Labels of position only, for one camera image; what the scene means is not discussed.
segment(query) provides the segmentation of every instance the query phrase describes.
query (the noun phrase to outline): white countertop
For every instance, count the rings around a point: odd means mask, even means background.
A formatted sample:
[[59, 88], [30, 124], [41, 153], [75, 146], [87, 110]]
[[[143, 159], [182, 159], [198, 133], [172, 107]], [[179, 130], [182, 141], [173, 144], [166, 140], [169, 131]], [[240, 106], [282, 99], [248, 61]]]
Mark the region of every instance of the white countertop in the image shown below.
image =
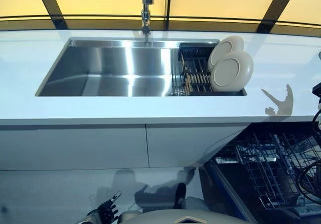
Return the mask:
[[[139, 31], [8, 31], [0, 32], [0, 125], [250, 123], [310, 121], [321, 82], [321, 38], [284, 35], [152, 32], [150, 40], [219, 39], [241, 36], [254, 61], [245, 87], [247, 96], [201, 97], [36, 97], [35, 93], [70, 37], [143, 38]], [[269, 117], [267, 107], [293, 91], [292, 115]]]

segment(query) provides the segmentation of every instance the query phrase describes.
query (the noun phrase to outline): kitchen faucet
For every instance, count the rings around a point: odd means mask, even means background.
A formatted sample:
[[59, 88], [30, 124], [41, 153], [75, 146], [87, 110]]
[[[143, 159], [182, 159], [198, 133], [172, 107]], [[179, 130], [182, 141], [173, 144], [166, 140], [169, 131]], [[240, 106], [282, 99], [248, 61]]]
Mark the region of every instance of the kitchen faucet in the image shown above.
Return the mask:
[[148, 42], [148, 35], [150, 34], [150, 10], [148, 8], [149, 5], [152, 5], [154, 0], [142, 0], [142, 32], [145, 35], [145, 40]]

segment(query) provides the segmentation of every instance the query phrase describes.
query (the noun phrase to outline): metal wire rack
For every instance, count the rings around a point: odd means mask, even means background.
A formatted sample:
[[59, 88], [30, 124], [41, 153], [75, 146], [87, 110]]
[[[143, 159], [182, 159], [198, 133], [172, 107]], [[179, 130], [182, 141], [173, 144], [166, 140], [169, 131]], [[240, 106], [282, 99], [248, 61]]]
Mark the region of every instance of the metal wire rack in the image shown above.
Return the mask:
[[210, 84], [211, 73], [207, 62], [216, 44], [182, 43], [178, 58], [182, 64], [182, 89], [187, 96], [245, 96], [239, 92], [214, 92]]
[[[296, 178], [304, 167], [321, 157], [321, 148], [312, 134], [251, 129], [236, 137], [215, 158], [222, 161], [233, 159], [233, 155], [248, 171], [265, 209], [311, 203], [299, 192]], [[320, 193], [319, 178], [320, 168], [312, 168], [303, 178], [303, 185], [312, 193]]]

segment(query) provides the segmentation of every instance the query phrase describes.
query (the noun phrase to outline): white cabinet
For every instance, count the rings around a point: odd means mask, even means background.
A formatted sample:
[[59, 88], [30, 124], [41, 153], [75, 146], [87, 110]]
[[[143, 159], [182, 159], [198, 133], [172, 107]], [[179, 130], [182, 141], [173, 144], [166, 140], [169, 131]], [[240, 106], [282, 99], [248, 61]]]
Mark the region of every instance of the white cabinet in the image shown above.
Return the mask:
[[0, 170], [141, 167], [148, 167], [145, 125], [0, 129]]
[[248, 125], [147, 125], [150, 167], [202, 166]]

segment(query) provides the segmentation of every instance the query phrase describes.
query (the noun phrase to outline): sink basin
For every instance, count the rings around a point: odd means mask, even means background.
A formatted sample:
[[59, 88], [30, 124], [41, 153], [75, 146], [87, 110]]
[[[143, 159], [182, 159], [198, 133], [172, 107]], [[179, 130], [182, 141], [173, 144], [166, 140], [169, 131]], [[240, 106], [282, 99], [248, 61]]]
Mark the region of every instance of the sink basin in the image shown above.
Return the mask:
[[70, 39], [37, 96], [172, 96], [183, 94], [180, 42]]

